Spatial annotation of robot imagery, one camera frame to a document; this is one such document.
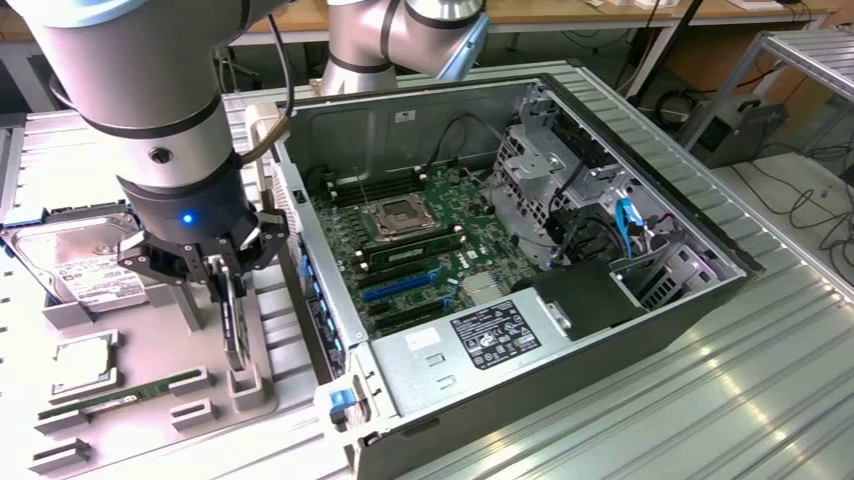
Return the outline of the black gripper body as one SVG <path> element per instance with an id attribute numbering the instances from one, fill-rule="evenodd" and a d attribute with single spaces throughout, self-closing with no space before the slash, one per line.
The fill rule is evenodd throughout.
<path id="1" fill-rule="evenodd" d="M 181 253 L 184 247 L 214 250 L 221 238 L 241 245 L 259 225 L 243 186 L 240 157 L 231 153 L 212 174 L 174 188 L 144 187 L 117 180 L 145 237 L 153 245 Z"/>

